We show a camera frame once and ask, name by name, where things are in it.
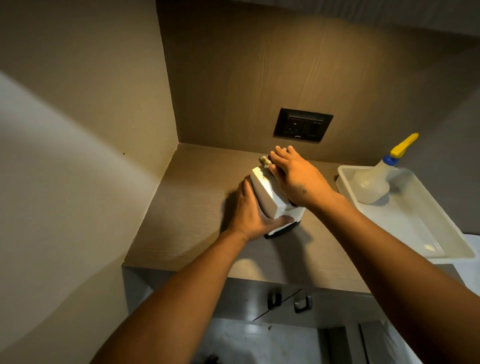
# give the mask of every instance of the wall socket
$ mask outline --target wall socket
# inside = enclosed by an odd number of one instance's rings
[[[333,115],[281,108],[273,135],[319,143],[332,119]]]

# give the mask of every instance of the left hand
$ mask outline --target left hand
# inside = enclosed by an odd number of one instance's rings
[[[293,221],[294,218],[287,215],[276,219],[267,218],[258,206],[250,175],[240,182],[237,190],[237,208],[228,226],[230,231],[240,232],[250,241]]]

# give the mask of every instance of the cabinet handle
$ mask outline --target cabinet handle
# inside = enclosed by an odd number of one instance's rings
[[[301,314],[304,311],[309,311],[309,310],[312,309],[312,307],[313,307],[313,301],[312,301],[312,298],[310,296],[305,296],[305,306],[304,307],[300,307],[299,302],[294,302],[293,303],[293,308],[295,309],[296,314]]]
[[[280,307],[282,305],[282,294],[281,293],[275,293],[275,302],[273,302],[273,294],[268,295],[267,298],[267,307],[269,310],[275,308],[275,307]]]

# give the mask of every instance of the hand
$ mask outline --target hand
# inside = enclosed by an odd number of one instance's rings
[[[267,218],[258,206],[250,175],[247,175],[240,182],[237,190],[237,209],[228,230],[240,232],[247,241],[250,241],[293,221],[292,216],[280,216],[276,219]]]
[[[286,151],[276,146],[275,152],[270,152],[270,159],[273,162],[270,171],[282,192],[295,204],[311,210],[337,194],[318,169],[304,160],[292,146],[288,146]]]

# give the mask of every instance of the white tray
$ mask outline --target white tray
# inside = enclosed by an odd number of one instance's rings
[[[415,174],[395,168],[387,177],[390,192],[371,205],[361,204],[349,182],[363,166],[338,167],[338,191],[366,217],[434,264],[477,260],[477,253],[464,239]]]

